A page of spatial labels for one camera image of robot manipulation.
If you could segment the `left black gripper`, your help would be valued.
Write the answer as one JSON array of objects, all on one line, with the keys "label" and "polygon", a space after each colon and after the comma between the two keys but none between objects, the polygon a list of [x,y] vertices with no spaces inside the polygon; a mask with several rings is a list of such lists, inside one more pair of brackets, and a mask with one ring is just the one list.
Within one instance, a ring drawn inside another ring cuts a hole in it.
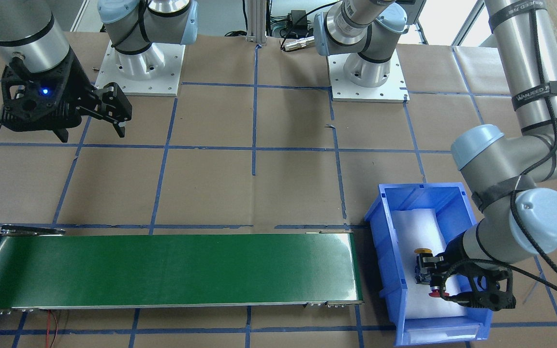
[{"label": "left black gripper", "polygon": [[444,299],[450,294],[446,291],[447,278],[443,278],[443,276],[464,276],[472,288],[471,264],[464,249],[463,240],[453,239],[447,244],[446,250],[437,256],[416,256],[416,277],[431,279],[429,296]]}]

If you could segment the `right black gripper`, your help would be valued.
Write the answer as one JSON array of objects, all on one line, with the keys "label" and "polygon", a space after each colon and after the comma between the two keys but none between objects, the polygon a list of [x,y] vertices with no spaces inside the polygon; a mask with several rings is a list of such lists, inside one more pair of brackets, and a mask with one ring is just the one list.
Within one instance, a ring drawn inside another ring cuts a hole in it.
[{"label": "right black gripper", "polygon": [[[109,82],[96,89],[71,48],[51,72],[58,78],[54,127],[77,127],[82,116],[91,116],[107,121],[119,137],[125,137],[126,122],[132,119],[132,105],[117,83]],[[67,128],[52,132],[62,143],[68,143]]]}]

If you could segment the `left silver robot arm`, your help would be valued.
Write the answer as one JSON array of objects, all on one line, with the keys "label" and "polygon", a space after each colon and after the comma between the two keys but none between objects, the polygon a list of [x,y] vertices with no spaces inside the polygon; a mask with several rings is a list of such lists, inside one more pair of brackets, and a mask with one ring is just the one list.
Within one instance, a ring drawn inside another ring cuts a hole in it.
[{"label": "left silver robot arm", "polygon": [[[416,282],[467,307],[513,306],[516,262],[557,249],[557,42],[544,0],[487,0],[489,28],[522,135],[481,125],[451,146],[471,198],[484,216],[439,255],[418,256]],[[557,286],[544,284],[557,291]]]}]

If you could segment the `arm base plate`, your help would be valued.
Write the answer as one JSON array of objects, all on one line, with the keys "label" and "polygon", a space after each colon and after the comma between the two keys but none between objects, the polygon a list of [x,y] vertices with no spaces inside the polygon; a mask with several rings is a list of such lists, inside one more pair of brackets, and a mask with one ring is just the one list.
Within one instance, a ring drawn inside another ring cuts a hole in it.
[{"label": "arm base plate", "polygon": [[124,55],[108,47],[95,87],[115,82],[126,96],[176,97],[185,45],[153,43],[137,55]]},{"label": "arm base plate", "polygon": [[410,100],[398,53],[381,64],[358,54],[327,57],[332,98],[339,102],[402,103]]}]

